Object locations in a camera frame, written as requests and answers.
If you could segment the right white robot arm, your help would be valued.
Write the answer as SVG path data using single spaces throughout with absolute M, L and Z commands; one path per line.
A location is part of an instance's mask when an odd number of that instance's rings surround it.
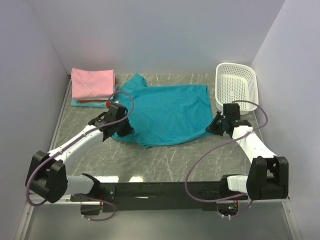
M 269 150 L 248 120 L 241 119 L 240 101 L 223 104 L 206 131 L 217 136 L 228 134 L 241 147 L 250 162 L 248 175 L 224 175 L 219 193 L 230 200 L 237 192 L 251 200 L 286 199 L 289 193 L 289 162 Z

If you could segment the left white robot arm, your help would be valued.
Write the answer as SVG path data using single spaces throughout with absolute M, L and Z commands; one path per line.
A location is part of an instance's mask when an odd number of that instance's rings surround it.
M 102 193 L 98 179 L 87 173 L 71 176 L 67 170 L 91 148 L 113 135 L 125 137 L 134 133 L 129 114 L 124 105 L 113 103 L 63 145 L 49 152 L 36 152 L 26 177 L 26 191 L 34 192 L 50 203 L 65 195 L 83 195 L 88 201 L 100 199 Z

